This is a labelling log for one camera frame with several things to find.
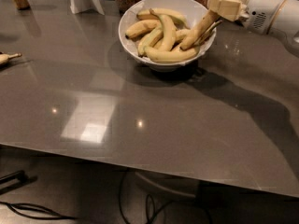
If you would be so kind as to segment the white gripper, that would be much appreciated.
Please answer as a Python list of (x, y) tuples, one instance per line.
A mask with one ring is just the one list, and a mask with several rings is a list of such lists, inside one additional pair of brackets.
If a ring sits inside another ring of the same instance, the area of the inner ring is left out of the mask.
[(265, 35), (279, 8), (286, 0), (249, 0), (247, 5), (241, 1), (246, 0), (208, 0), (207, 7), (228, 21), (247, 18), (243, 22), (247, 30)]

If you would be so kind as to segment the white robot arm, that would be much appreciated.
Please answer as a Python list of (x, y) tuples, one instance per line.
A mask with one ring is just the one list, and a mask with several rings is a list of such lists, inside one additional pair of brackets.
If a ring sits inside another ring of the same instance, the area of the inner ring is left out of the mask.
[(207, 0), (207, 7), (253, 33), (273, 36), (299, 56), (298, 0)]

